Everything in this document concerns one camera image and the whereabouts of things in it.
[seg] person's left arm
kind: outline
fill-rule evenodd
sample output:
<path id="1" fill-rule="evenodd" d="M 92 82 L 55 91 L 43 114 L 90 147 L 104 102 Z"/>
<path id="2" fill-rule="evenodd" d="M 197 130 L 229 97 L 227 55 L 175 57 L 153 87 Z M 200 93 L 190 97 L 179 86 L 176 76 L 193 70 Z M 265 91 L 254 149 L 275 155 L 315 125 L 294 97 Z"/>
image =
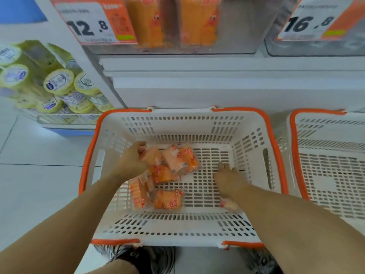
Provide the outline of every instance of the person's left arm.
<path id="1" fill-rule="evenodd" d="M 112 173 L 0 252 L 0 272 L 74 273 L 118 188 L 147 169 L 139 160 L 145 144 L 134 143 Z"/>

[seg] white price label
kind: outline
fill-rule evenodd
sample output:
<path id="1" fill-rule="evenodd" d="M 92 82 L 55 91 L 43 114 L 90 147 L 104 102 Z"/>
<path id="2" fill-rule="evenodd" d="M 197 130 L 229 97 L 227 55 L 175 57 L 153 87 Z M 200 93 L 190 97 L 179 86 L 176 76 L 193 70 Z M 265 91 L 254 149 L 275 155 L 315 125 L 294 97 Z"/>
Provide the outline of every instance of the white price label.
<path id="1" fill-rule="evenodd" d="M 81 43 L 119 43 L 101 4 L 57 3 L 55 8 Z"/>
<path id="2" fill-rule="evenodd" d="M 353 0 L 302 0 L 285 24 L 279 40 L 320 40 Z"/>

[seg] tile floor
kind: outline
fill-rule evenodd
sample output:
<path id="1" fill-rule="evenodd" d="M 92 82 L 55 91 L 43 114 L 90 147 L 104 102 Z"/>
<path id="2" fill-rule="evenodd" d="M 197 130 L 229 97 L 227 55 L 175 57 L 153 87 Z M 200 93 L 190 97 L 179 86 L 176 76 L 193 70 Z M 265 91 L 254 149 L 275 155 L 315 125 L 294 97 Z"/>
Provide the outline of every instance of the tile floor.
<path id="1" fill-rule="evenodd" d="M 90 136 L 62 137 L 44 129 L 0 98 L 0 251 L 77 196 L 90 141 Z M 89 246 L 75 273 L 105 262 Z M 237 249 L 179 248 L 174 272 L 242 273 L 244 269 Z"/>

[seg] white plastic basket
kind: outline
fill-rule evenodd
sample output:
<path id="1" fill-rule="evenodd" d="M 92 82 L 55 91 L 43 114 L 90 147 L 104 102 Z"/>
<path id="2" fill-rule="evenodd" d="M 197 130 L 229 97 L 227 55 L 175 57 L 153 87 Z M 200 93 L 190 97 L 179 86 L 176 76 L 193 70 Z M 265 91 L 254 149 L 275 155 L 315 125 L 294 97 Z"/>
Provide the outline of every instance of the white plastic basket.
<path id="1" fill-rule="evenodd" d="M 182 189 L 183 208 L 133 210 L 128 184 L 121 186 L 94 235 L 94 244 L 262 247 L 244 213 L 220 207 L 213 180 L 217 163 L 237 167 L 252 184 L 287 193 L 285 171 L 269 117 L 254 108 L 114 110 L 100 116 L 85 158 L 81 194 L 108 173 L 126 147 L 145 140 L 148 147 L 190 142 L 202 169 L 163 189 Z"/>
<path id="2" fill-rule="evenodd" d="M 289 194 L 365 234 L 365 114 L 300 109 L 277 135 Z"/>

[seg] blue object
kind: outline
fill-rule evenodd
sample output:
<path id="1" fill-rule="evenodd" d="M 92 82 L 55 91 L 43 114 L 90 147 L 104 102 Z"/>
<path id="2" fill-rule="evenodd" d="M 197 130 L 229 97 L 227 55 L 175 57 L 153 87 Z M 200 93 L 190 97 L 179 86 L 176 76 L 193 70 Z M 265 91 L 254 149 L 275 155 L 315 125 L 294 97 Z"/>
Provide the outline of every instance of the blue object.
<path id="1" fill-rule="evenodd" d="M 74 129 L 54 129 L 46 128 L 54 133 L 62 135 L 64 137 L 73 137 L 76 135 L 94 135 L 94 130 L 74 130 Z"/>
<path id="2" fill-rule="evenodd" d="M 0 24 L 47 21 L 34 0 L 0 0 Z"/>

